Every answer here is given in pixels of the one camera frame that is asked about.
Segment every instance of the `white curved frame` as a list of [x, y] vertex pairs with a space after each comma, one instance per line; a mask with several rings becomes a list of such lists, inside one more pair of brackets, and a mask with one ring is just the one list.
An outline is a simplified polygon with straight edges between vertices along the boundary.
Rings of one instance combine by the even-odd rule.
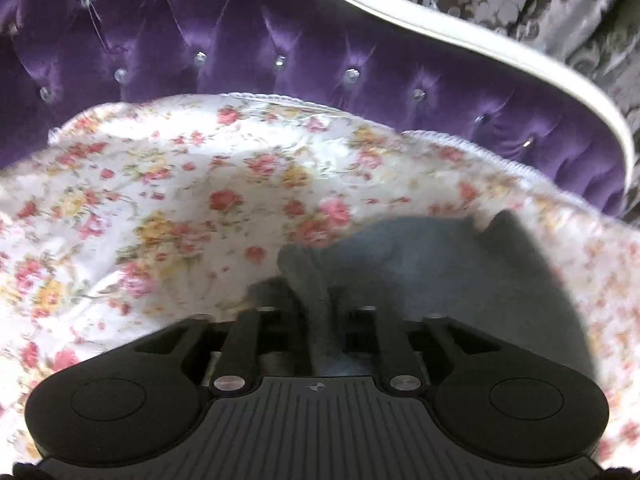
[[575, 70], [511, 38], [408, 0], [344, 1], [400, 27], [497, 59], [578, 99], [616, 136], [625, 161], [625, 190], [629, 188], [636, 159], [631, 130], [613, 101]]

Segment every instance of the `metal rivet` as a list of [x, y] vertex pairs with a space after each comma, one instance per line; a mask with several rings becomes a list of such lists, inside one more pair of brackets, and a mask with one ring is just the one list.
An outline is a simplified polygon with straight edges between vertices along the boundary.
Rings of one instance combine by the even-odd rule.
[[223, 375], [213, 381], [213, 385], [221, 392], [235, 392], [244, 388], [244, 379], [237, 375]]
[[344, 73], [344, 82], [352, 85], [354, 84], [358, 78], [360, 77], [360, 71], [355, 68], [350, 68]]
[[202, 68], [206, 63], [206, 61], [207, 61], [207, 54], [205, 54], [204, 52], [197, 53], [193, 58], [193, 64], [197, 68]]
[[286, 56], [278, 56], [276, 58], [276, 69], [281, 69], [284, 66], [284, 63], [286, 62], [287, 57]]
[[424, 90], [422, 88], [416, 88], [414, 90], [414, 101], [415, 102], [419, 103], [425, 97], [427, 97], [427, 94], [425, 94], [425, 92], [424, 92]]
[[127, 79], [127, 71], [123, 68], [119, 68], [113, 73], [113, 76], [118, 83], [124, 83]]
[[52, 101], [52, 99], [53, 99], [53, 95], [51, 94], [51, 90], [50, 90], [48, 87], [43, 86], [43, 87], [40, 89], [40, 98], [41, 98], [44, 102], [46, 102], [46, 103], [50, 103], [50, 102]]
[[489, 116], [487, 114], [482, 114], [481, 116], [476, 117], [474, 124], [476, 126], [479, 126], [480, 124], [484, 124], [485, 122], [487, 122], [488, 119], [489, 119]]
[[417, 390], [421, 386], [420, 379], [412, 375], [396, 375], [389, 381], [391, 387], [401, 392], [410, 392]]
[[80, 0], [80, 7], [83, 9], [88, 9], [91, 7], [91, 0]]

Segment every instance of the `purple velvet headboard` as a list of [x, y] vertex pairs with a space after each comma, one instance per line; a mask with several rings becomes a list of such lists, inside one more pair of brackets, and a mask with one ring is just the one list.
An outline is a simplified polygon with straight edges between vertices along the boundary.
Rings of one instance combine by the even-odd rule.
[[282, 94], [456, 134], [615, 214], [623, 155], [558, 88], [341, 0], [0, 0], [0, 166], [103, 102]]

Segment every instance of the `circular pad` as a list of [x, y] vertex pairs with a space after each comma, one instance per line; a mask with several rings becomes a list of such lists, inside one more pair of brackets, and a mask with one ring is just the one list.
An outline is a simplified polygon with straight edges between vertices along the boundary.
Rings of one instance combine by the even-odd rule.
[[108, 422], [135, 413], [145, 397], [145, 389], [133, 381], [98, 379], [76, 390], [71, 406], [82, 418]]
[[507, 379], [489, 392], [492, 405], [499, 412], [520, 420], [542, 420], [562, 408], [560, 390], [537, 379]]

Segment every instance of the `bed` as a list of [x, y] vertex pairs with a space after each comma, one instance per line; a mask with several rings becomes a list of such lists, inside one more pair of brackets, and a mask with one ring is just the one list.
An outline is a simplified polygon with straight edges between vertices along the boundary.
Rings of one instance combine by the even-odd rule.
[[404, 0], [0, 0], [0, 27], [1, 469], [37, 460], [39, 381], [232, 319], [284, 241], [506, 207], [588, 327], [601, 462], [640, 466], [634, 150], [576, 73]]

